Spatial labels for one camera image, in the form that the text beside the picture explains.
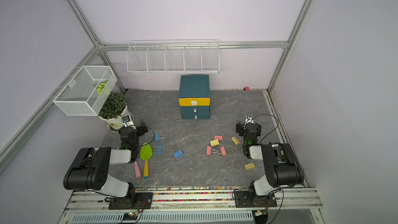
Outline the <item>blue binder clip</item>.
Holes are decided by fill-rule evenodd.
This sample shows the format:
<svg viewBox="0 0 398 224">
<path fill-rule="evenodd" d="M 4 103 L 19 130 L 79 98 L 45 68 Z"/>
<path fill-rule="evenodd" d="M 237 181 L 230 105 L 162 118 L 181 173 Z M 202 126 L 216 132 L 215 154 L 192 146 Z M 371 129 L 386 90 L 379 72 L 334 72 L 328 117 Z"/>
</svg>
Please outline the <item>blue binder clip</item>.
<svg viewBox="0 0 398 224">
<path fill-rule="evenodd" d="M 158 146 L 157 146 L 157 154 L 158 154 L 158 155 L 161 155 L 161 154 L 162 154 L 162 151 L 163 151 L 163 146 L 162 146 L 162 145 L 158 145 Z"/>
<path fill-rule="evenodd" d="M 161 135 L 159 133 L 155 134 L 155 141 L 156 142 L 159 142 L 160 140 L 165 139 L 165 138 L 167 138 L 167 135 Z"/>
<path fill-rule="evenodd" d="M 183 156 L 183 152 L 181 149 L 179 149 L 175 144 L 173 144 L 173 148 L 174 148 L 174 153 L 173 156 L 175 159 L 179 159 Z"/>
</svg>

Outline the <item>teal drawer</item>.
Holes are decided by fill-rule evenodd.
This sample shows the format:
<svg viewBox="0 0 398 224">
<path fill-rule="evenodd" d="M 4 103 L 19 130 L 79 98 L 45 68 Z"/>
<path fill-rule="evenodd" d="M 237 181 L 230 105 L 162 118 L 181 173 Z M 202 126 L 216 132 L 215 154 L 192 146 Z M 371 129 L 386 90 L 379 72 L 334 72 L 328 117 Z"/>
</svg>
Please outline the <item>teal drawer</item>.
<svg viewBox="0 0 398 224">
<path fill-rule="evenodd" d="M 210 114 L 210 106 L 181 106 L 180 107 L 182 114 L 197 114 L 197 115 L 205 115 Z"/>
</svg>

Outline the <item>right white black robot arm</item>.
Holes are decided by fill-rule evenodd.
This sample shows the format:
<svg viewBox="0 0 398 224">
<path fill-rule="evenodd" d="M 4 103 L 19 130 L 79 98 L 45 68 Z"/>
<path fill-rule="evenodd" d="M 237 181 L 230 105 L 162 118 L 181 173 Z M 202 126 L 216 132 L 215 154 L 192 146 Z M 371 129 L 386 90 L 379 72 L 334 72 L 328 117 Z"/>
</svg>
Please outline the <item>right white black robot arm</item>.
<svg viewBox="0 0 398 224">
<path fill-rule="evenodd" d="M 243 154 L 251 160 L 263 161 L 264 173 L 249 186 L 251 200 L 266 199 L 283 187 L 304 182 L 304 172 L 290 144 L 261 144 L 261 126 L 252 120 L 236 124 L 236 133 L 243 138 Z"/>
</svg>

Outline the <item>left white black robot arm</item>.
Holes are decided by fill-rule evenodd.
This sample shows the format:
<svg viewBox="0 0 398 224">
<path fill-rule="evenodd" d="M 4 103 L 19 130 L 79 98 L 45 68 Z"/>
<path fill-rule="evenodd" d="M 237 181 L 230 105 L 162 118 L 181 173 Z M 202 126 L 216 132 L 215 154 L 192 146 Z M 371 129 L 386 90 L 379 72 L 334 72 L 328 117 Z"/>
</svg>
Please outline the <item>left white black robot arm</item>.
<svg viewBox="0 0 398 224">
<path fill-rule="evenodd" d="M 146 132 L 148 127 L 144 121 L 141 121 L 141 125 L 137 127 L 127 125 L 119 130 L 125 149 L 111 147 L 80 149 L 64 176 L 64 188 L 94 191 L 107 197 L 134 201 L 136 199 L 134 185 L 111 176 L 109 166 L 134 163 L 140 149 L 139 137 Z"/>
</svg>

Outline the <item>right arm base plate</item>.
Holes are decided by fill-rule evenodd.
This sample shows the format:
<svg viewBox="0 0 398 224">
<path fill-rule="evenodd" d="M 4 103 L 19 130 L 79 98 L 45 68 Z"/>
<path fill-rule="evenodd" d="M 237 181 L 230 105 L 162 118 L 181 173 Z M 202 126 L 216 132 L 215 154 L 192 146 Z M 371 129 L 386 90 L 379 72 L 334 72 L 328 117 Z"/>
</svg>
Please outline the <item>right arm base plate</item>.
<svg viewBox="0 0 398 224">
<path fill-rule="evenodd" d="M 235 189 L 232 192 L 232 199 L 235 202 L 236 208 L 249 207 L 276 207 L 277 202 L 274 195 L 271 196 L 257 196 L 253 192 L 242 191 Z"/>
</svg>

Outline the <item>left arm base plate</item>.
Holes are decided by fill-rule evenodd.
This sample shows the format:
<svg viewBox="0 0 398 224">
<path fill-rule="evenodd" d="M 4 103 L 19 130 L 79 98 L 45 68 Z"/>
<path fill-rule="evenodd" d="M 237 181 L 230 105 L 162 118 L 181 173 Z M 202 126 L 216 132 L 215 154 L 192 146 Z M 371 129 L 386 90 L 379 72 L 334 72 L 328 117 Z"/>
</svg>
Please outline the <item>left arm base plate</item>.
<svg viewBox="0 0 398 224">
<path fill-rule="evenodd" d="M 128 209 L 150 209 L 153 201 L 153 193 L 151 192 L 136 192 L 133 199 L 125 198 L 111 198 L 109 200 L 109 210 L 128 210 Z"/>
</svg>

